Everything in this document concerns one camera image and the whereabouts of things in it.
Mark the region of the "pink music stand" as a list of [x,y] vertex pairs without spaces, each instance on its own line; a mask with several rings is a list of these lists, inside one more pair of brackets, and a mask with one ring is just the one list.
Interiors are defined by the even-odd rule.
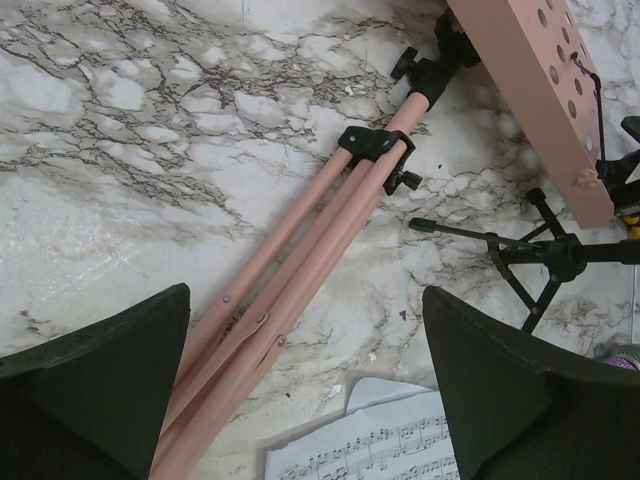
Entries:
[[438,55],[406,50],[392,70],[407,98],[381,130],[350,127],[335,153],[188,336],[151,467],[185,479],[250,392],[383,195],[420,178],[405,169],[411,131],[463,67],[482,64],[585,229],[614,214],[594,62],[563,1],[452,1]]

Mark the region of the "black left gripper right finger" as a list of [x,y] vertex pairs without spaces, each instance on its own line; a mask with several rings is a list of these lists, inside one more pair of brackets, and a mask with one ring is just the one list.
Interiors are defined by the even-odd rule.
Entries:
[[461,478],[638,478],[638,373],[526,334],[440,287],[422,301]]

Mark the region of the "sheet music page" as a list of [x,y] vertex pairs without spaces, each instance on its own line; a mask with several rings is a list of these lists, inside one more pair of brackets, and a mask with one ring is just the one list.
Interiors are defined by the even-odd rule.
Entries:
[[266,455],[266,479],[458,479],[439,391],[365,377],[345,415]]

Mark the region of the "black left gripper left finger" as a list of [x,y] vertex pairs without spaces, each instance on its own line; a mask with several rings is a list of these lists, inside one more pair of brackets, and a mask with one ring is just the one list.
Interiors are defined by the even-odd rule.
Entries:
[[2,478],[148,478],[189,319],[181,283],[3,357]]

